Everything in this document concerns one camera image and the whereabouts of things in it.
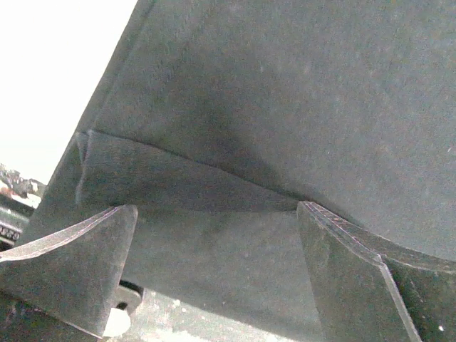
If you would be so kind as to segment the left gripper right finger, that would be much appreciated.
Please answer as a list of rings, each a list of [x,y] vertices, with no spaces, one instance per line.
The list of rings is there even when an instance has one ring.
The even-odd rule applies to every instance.
[[[315,202],[297,219],[326,341],[454,341],[455,263],[399,246]]]

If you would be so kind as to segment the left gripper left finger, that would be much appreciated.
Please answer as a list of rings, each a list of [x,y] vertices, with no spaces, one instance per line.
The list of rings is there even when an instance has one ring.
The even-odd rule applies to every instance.
[[[100,212],[1,253],[2,341],[101,341],[110,313],[138,307],[121,279],[138,218],[132,205]]]

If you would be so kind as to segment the black t shirt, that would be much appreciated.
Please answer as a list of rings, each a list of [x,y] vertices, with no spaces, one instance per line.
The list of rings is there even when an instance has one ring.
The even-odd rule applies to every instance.
[[[428,255],[455,339],[453,1],[139,1],[21,242],[133,204],[126,281],[318,338],[303,201]]]

